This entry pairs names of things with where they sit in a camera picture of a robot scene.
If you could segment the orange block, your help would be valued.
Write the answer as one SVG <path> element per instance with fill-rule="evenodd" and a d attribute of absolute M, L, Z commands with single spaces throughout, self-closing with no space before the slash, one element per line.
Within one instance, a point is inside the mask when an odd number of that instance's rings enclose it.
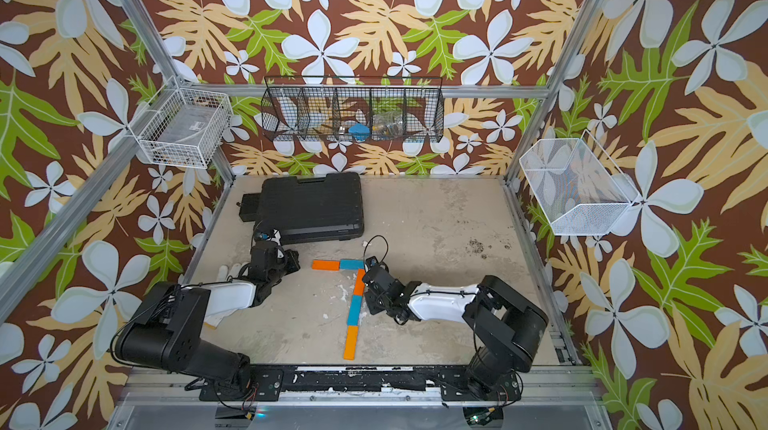
<path fill-rule="evenodd" d="M 356 279 L 355 279 L 355 285 L 353 289 L 353 295 L 354 296 L 360 296 L 362 297 L 365 290 L 365 283 L 363 282 L 363 277 L 365 276 L 365 270 L 359 269 L 357 271 Z"/>
<path fill-rule="evenodd" d="M 315 259 L 312 261 L 311 268 L 320 271 L 339 271 L 340 262 L 338 260 Z"/>
<path fill-rule="evenodd" d="M 356 356 L 357 340 L 358 340 L 359 327 L 356 325 L 350 325 L 347 327 L 346 338 L 343 350 L 343 359 L 352 361 Z"/>

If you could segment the teal block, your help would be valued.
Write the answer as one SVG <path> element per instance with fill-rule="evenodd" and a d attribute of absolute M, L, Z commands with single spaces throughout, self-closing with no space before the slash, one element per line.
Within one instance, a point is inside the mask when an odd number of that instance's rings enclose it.
<path fill-rule="evenodd" d="M 347 317 L 347 325 L 351 327 L 357 327 L 360 320 L 360 311 L 363 305 L 363 297 L 361 295 L 353 295 L 350 303 L 349 313 Z"/>
<path fill-rule="evenodd" d="M 365 263 L 360 259 L 342 259 L 339 261 L 339 269 L 341 271 L 358 271 L 365 269 Z"/>

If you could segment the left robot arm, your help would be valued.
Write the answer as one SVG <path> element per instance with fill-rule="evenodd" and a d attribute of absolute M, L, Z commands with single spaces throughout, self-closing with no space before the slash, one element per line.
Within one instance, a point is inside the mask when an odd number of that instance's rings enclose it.
<path fill-rule="evenodd" d="M 255 384 L 250 359 L 201 338 L 203 326 L 264 303 L 284 276 L 300 269 L 299 253 L 262 240 L 232 277 L 212 283 L 153 287 L 110 343 L 120 363 L 193 376 L 219 395 L 244 396 Z"/>

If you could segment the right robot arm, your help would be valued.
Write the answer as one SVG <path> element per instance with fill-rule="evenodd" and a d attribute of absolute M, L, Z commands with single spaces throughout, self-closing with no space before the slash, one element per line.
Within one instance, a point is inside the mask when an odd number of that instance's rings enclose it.
<path fill-rule="evenodd" d="M 483 400 L 520 398 L 518 376 L 531 370 L 549 325 L 539 306 L 494 275 L 478 284 L 441 287 L 404 284 L 375 257 L 365 260 L 364 269 L 364 299 L 371 314 L 383 312 L 399 325 L 432 320 L 467 324 L 475 353 L 461 389 Z"/>

